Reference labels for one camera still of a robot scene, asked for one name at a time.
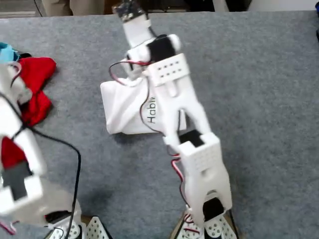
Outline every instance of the red cloth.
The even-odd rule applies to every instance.
[[[0,148],[0,159],[5,170],[26,161],[24,152],[8,137],[2,138]]]
[[[44,120],[51,108],[51,101],[42,91],[42,87],[53,75],[56,63],[48,57],[23,58],[19,63],[22,66],[20,76],[33,93],[31,100],[21,108],[22,118],[28,125],[33,126]]]

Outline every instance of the hole pattern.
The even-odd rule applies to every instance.
[[[208,235],[214,239],[218,239],[220,237],[223,239],[236,238],[236,235],[224,217],[206,222],[205,229]]]
[[[86,239],[109,239],[100,220],[92,219],[88,225],[87,231],[90,231]]]
[[[155,85],[159,86],[189,74],[188,64],[183,55],[176,55],[149,66]]]

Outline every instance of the gray felt mat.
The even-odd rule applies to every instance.
[[[234,215],[245,239],[317,239],[319,20],[314,11],[152,15],[176,33],[198,97],[221,138]],[[100,83],[128,48],[115,16],[0,20],[0,39],[56,60],[39,126],[83,154],[79,201],[115,239],[166,239],[184,208],[159,135],[109,136]],[[76,155],[38,142],[48,177],[72,191]],[[17,226],[19,239],[46,230]],[[1,239],[8,239],[0,231]]]

